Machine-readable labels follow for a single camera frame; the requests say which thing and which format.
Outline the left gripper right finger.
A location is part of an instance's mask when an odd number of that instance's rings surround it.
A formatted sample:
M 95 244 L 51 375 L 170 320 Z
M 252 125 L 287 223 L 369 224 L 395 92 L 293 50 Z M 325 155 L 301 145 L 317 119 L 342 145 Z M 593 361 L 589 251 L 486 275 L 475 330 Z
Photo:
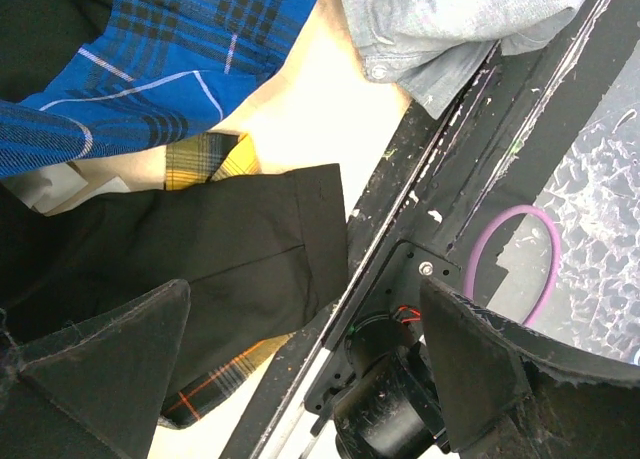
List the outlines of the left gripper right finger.
M 553 340 L 437 280 L 422 282 L 420 307 L 460 457 L 638 457 L 638 367 Z

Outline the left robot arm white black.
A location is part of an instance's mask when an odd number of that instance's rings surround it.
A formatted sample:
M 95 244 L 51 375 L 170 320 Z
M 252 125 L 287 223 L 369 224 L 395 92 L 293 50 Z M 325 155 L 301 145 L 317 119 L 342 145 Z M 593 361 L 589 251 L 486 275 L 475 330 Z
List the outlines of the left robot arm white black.
M 420 291 L 426 340 L 384 354 L 339 398 L 344 458 L 635 458 L 639 370 L 555 341 L 451 288 Z M 111 312 L 1 346 L 5 458 L 148 454 L 190 309 L 172 281 Z

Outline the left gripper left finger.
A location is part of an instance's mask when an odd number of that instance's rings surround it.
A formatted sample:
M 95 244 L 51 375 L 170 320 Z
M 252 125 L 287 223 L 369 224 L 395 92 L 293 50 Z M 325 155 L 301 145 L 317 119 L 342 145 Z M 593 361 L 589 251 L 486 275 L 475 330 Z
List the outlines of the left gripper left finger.
M 26 344 L 1 332 L 4 458 L 144 458 L 190 309 L 170 281 Z

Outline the grey shirt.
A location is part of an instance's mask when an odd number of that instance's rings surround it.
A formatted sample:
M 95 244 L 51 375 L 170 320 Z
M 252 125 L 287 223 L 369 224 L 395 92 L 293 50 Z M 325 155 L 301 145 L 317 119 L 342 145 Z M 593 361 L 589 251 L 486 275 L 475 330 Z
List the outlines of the grey shirt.
M 498 46 L 544 48 L 585 0 L 341 0 L 364 76 L 439 117 Z

